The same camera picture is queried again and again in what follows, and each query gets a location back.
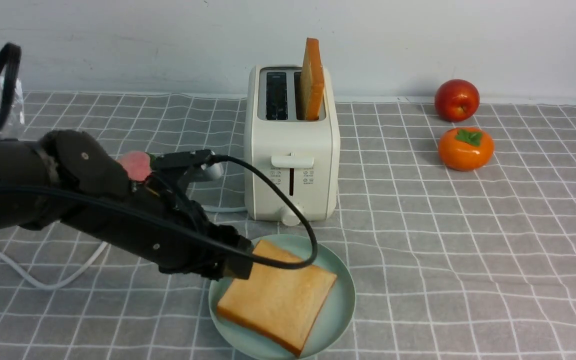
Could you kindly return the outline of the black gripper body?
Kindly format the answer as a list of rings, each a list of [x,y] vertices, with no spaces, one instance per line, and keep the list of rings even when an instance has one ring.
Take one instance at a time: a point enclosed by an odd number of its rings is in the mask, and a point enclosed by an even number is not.
[[[210,221],[198,202],[188,198],[179,200],[158,178],[128,189],[121,203],[165,223],[183,227],[190,234],[206,236],[224,245],[231,246],[240,236],[234,227]],[[202,246],[187,235],[159,227],[140,217],[78,203],[64,214],[61,222],[153,262],[163,274],[196,274],[210,280],[222,278],[226,251]]]

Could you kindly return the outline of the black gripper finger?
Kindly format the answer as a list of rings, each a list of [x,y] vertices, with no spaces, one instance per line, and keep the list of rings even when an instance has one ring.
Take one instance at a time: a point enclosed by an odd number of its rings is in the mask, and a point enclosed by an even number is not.
[[[236,240],[231,242],[230,245],[245,253],[247,257],[233,255],[231,251],[227,251],[221,267],[222,278],[248,280],[254,264],[253,260],[250,260],[250,255],[255,248],[254,244],[246,237],[238,235]]]

